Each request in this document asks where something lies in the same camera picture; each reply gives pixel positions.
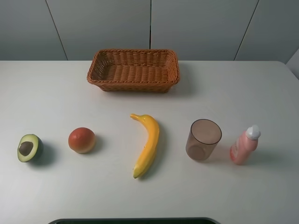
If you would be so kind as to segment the yellow banana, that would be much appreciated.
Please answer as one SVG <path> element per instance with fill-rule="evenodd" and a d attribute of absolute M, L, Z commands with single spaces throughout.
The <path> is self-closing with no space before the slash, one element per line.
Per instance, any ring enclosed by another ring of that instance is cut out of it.
<path fill-rule="evenodd" d="M 133 177 L 137 179 L 148 171 L 156 157 L 160 129 L 158 122 L 150 115 L 136 115 L 132 113 L 130 117 L 140 122 L 148 132 L 147 142 L 133 169 Z"/>

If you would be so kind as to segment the brown wicker basket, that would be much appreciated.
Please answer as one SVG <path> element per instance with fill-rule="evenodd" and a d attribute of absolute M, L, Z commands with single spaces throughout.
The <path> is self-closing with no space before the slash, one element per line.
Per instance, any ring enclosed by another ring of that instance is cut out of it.
<path fill-rule="evenodd" d="M 168 92 L 180 81 L 177 55 L 169 49 L 102 49 L 87 81 L 103 91 Z"/>

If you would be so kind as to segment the brown translucent plastic cup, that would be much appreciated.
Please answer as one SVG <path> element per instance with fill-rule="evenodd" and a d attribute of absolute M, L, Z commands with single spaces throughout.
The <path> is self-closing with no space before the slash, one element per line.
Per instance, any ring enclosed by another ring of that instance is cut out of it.
<path fill-rule="evenodd" d="M 220 127 L 209 119 L 198 119 L 191 125 L 186 143 L 187 155 L 196 161 L 209 158 L 222 138 Z"/>

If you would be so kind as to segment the red orange round fruit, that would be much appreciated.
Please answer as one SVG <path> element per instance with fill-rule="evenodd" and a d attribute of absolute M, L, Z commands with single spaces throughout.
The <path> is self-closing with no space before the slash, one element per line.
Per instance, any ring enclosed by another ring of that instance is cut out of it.
<path fill-rule="evenodd" d="M 68 137 L 70 149 L 79 154 L 86 154 L 94 148 L 96 136 L 92 130 L 86 127 L 74 129 Z"/>

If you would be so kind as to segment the pink bottle white cap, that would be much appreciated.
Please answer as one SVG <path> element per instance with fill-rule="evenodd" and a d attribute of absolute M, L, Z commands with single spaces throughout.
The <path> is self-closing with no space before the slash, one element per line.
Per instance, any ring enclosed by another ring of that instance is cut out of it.
<path fill-rule="evenodd" d="M 244 131 L 230 148 L 230 159 L 236 165 L 242 165 L 256 150 L 261 132 L 257 125 Z"/>

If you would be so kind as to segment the black tray edge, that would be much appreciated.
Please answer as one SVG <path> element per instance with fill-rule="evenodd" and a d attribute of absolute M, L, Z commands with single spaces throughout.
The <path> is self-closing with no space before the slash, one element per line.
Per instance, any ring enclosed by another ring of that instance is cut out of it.
<path fill-rule="evenodd" d="M 207 217 L 58 219 L 50 224 L 219 224 Z"/>

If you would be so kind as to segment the halved green avocado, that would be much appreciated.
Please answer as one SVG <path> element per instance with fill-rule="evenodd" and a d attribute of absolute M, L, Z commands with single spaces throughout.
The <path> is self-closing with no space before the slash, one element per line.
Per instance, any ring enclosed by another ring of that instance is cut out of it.
<path fill-rule="evenodd" d="M 17 157 L 20 162 L 34 162 L 43 153 L 43 142 L 35 134 L 24 135 L 17 148 Z"/>

